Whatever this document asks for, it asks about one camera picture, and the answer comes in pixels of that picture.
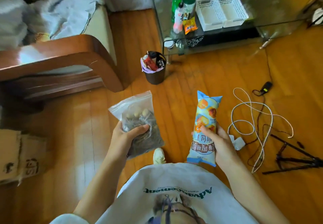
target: black tripod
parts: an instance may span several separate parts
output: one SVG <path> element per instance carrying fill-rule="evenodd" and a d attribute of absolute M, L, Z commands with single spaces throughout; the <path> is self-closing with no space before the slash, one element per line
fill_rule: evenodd
<path fill-rule="evenodd" d="M 264 175 L 272 174 L 272 173 L 279 173 L 279 172 L 284 172 L 284 171 L 291 171 L 291 170 L 300 170 L 300 169 L 321 168 L 321 167 L 323 167 L 323 160 L 321 160 L 320 158 L 310 155 L 309 153 L 305 152 L 304 150 L 295 147 L 294 145 L 284 141 L 283 139 L 280 139 L 278 136 L 275 136 L 273 134 L 270 134 L 270 135 L 273 138 L 276 138 L 277 140 L 284 143 L 284 145 L 281 147 L 279 152 L 276 154 L 276 162 L 277 162 L 277 165 L 279 167 L 279 170 L 266 171 L 266 172 L 263 172 Z M 299 158 L 284 158 L 284 157 L 282 157 L 282 152 L 284 151 L 284 149 L 287 146 L 297 150 L 298 152 L 304 154 L 307 157 L 310 157 L 311 159 L 306 160 L 306 159 L 299 159 Z M 306 165 L 283 169 L 282 166 L 281 166 L 281 162 L 296 162 L 296 163 L 303 163 L 303 164 L 306 164 Z"/>

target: hand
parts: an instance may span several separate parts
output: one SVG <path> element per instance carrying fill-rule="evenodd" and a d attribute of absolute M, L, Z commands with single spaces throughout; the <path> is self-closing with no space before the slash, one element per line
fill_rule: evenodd
<path fill-rule="evenodd" d="M 119 121 L 112 133 L 111 143 L 107 152 L 108 160 L 119 161 L 125 163 L 127 153 L 129 152 L 131 142 L 136 137 L 145 133 L 149 129 L 149 125 L 141 125 L 129 132 L 122 130 L 122 122 Z"/>
<path fill-rule="evenodd" d="M 205 126 L 201 127 L 201 131 L 214 141 L 214 146 L 216 147 L 216 164 L 224 173 L 227 174 L 232 167 L 242 164 L 229 135 L 218 122 L 216 123 L 216 133 L 210 131 Z"/>

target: white plastic basket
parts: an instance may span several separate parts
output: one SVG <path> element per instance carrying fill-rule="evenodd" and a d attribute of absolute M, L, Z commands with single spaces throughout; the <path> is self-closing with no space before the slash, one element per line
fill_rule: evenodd
<path fill-rule="evenodd" d="M 219 0 L 225 15 L 224 28 L 239 26 L 249 18 L 240 0 Z"/>
<path fill-rule="evenodd" d="M 220 29 L 226 20 L 218 0 L 196 0 L 196 14 L 203 31 Z"/>

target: brown trash can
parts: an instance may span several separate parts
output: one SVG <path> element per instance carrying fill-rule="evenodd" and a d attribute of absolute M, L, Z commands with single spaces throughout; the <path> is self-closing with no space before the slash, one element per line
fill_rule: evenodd
<path fill-rule="evenodd" d="M 165 63 L 165 67 L 158 71 L 158 72 L 154 72 L 154 73 L 145 73 L 146 75 L 146 79 L 148 80 L 149 83 L 151 84 L 160 84 L 161 82 L 164 81 L 164 78 L 165 78 L 165 70 L 166 70 L 166 58 L 163 54 L 161 54 L 160 52 L 157 52 L 157 59 L 156 61 L 158 60 L 164 60 L 164 63 Z"/>

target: glass coffee table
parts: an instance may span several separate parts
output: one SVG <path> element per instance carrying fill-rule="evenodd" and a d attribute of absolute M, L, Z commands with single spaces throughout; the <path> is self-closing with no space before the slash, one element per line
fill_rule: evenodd
<path fill-rule="evenodd" d="M 204 32 L 195 14 L 198 29 L 185 35 L 184 31 L 175 34 L 172 30 L 172 0 L 153 0 L 162 53 L 165 56 L 184 55 L 256 42 L 268 43 L 291 34 L 307 17 L 299 9 L 290 7 L 288 0 L 240 1 L 249 15 L 242 25 Z M 174 40 L 172 48 L 165 47 L 166 37 Z"/>

